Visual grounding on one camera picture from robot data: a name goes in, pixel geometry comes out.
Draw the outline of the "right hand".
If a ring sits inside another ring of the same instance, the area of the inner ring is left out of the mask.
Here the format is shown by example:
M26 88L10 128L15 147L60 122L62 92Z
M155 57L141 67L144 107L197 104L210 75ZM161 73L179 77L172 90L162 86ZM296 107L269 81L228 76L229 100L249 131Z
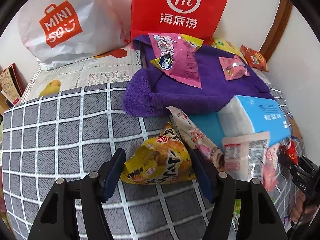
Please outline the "right hand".
M303 204L306 200L306 196L302 191L297 192L297 199L296 202L291 210L290 219L294 223L307 223L312 220L314 214L318 210L318 206L310 205L306 208L303 207Z

